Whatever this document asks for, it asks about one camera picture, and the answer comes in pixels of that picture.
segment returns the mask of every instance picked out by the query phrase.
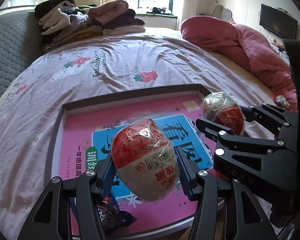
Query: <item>folded clothes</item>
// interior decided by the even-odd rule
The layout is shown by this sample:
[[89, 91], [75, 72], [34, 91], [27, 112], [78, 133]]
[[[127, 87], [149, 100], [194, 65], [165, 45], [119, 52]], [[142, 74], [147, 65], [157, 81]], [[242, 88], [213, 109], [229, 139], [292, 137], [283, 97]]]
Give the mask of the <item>folded clothes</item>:
[[58, 4], [63, 1], [69, 1], [70, 4], [75, 4], [74, 0], [48, 0], [38, 4], [34, 9], [34, 15], [38, 18], [42, 18], [45, 16], [49, 11], [55, 8]]
[[149, 14], [162, 14], [162, 15], [170, 15], [173, 16], [172, 13], [166, 13], [167, 8], [163, 7], [163, 8], [157, 8], [157, 7], [153, 7], [151, 12], [146, 12]]
[[56, 43], [47, 43], [42, 47], [42, 55], [49, 53], [50, 51], [53, 51], [54, 49], [59, 48], [61, 45]]
[[125, 0], [107, 2], [101, 6], [90, 8], [88, 11], [89, 20], [93, 20], [96, 25], [103, 26], [125, 13], [128, 8], [129, 4]]
[[57, 10], [54, 11], [49, 20], [47, 20], [42, 26], [42, 28], [44, 30], [48, 29], [51, 26], [56, 25], [59, 21], [61, 21], [63, 18], [66, 18], [67, 16], [68, 15], [66, 13], [63, 13], [60, 8], [57, 8]]
[[139, 26], [144, 26], [145, 25], [145, 22], [143, 20], [140, 20], [138, 18], [134, 18], [132, 21], [130, 21], [129, 23], [126, 23], [126, 24], [121, 24], [121, 25], [118, 25], [116, 27], [113, 27], [113, 28], [106, 28], [105, 29], [111, 29], [111, 30], [114, 30], [116, 28], [119, 28], [119, 27], [125, 27], [125, 26], [132, 26], [132, 25], [139, 25]]
[[67, 28], [65, 28], [61, 33], [59, 33], [57, 36], [53, 38], [53, 42], [59, 43], [62, 39], [65, 37], [88, 28], [91, 23], [87, 22], [87, 15], [70, 15], [69, 25]]
[[131, 26], [124, 26], [119, 27], [114, 30], [111, 29], [104, 29], [103, 35], [120, 35], [126, 33], [143, 33], [146, 31], [146, 28], [142, 25], [131, 25]]
[[45, 14], [40, 20], [39, 20], [39, 26], [44, 25], [55, 13], [55, 11], [60, 8], [60, 9], [71, 9], [74, 7], [72, 3], [69, 1], [63, 1], [59, 3], [57, 6], [55, 6], [52, 10], [50, 10], [47, 14]]
[[48, 35], [55, 33], [56, 31], [60, 31], [66, 27], [70, 26], [70, 15], [67, 15], [61, 21], [59, 21], [56, 25], [51, 26], [48, 30], [41, 33], [41, 35]]
[[58, 42], [58, 44], [60, 44], [60, 45], [69, 44], [72, 42], [82, 41], [82, 40], [89, 39], [92, 37], [101, 36], [102, 30], [103, 30], [103, 28], [101, 26], [92, 25], [92, 26], [88, 27], [87, 29], [77, 31], [77, 32], [65, 37], [64, 39], [60, 40]]
[[125, 24], [130, 23], [136, 16], [136, 12], [132, 9], [128, 9], [125, 13], [117, 16], [110, 22], [104, 25], [105, 29], [115, 29], [118, 27], [122, 27]]
[[41, 35], [42, 36], [42, 44], [51, 43], [52, 39], [57, 36], [59, 33], [61, 33], [62, 30], [56, 31], [54, 33], [48, 34], [48, 35]]
[[80, 10], [77, 6], [72, 7], [71, 9], [61, 9], [63, 13], [66, 13], [67, 15], [71, 14], [79, 14], [79, 15], [85, 15], [86, 13], [82, 10]]
[[97, 7], [97, 5], [92, 4], [92, 5], [78, 5], [78, 8], [80, 9], [80, 11], [84, 12], [85, 14], [88, 13], [88, 11], [90, 10], [90, 8], [93, 7]]

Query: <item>quilted gray fabric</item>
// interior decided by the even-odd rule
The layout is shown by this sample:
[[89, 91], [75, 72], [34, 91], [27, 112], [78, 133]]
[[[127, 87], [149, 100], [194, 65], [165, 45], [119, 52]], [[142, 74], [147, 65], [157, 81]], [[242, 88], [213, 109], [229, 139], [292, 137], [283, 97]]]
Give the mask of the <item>quilted gray fabric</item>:
[[0, 97], [42, 52], [34, 10], [0, 15]]

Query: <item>pink blanket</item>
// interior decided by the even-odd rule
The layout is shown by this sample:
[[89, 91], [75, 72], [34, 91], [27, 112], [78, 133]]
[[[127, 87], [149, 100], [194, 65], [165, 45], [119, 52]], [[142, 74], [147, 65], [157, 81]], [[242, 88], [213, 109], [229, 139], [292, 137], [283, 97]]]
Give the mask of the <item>pink blanket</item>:
[[192, 44], [216, 51], [254, 74], [275, 95], [284, 95], [292, 111], [298, 111], [290, 67], [260, 32], [209, 16], [194, 16], [182, 23], [181, 33]]

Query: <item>wall-mounted tv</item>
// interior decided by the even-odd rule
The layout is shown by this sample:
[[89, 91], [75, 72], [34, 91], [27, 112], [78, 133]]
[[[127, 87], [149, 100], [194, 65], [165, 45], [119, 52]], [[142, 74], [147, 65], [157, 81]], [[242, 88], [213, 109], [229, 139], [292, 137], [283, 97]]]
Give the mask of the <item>wall-mounted tv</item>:
[[260, 25], [278, 36], [295, 40], [297, 38], [298, 21], [285, 12], [261, 4]]

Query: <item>barcode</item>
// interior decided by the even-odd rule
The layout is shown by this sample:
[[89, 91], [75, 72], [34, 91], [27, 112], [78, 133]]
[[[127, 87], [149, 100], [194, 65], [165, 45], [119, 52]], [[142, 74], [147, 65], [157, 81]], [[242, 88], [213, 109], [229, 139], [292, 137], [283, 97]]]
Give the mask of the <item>barcode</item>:
[[164, 153], [155, 153], [149, 157], [146, 157], [145, 163], [148, 167], [148, 170], [162, 168], [167, 163], [173, 161], [173, 155], [174, 152], [171, 149], [169, 149], [166, 150]]

